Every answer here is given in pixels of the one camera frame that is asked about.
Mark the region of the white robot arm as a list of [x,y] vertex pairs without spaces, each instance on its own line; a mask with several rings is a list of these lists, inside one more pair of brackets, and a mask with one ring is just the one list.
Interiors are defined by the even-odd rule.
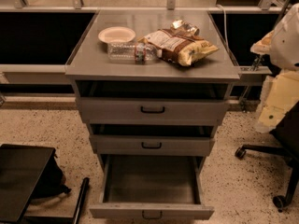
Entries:
[[299,4],[293,5],[274,30],[254,43],[250,51],[268,55],[271,64],[280,68],[278,75],[265,79],[258,105],[255,129],[268,133],[299,102]]

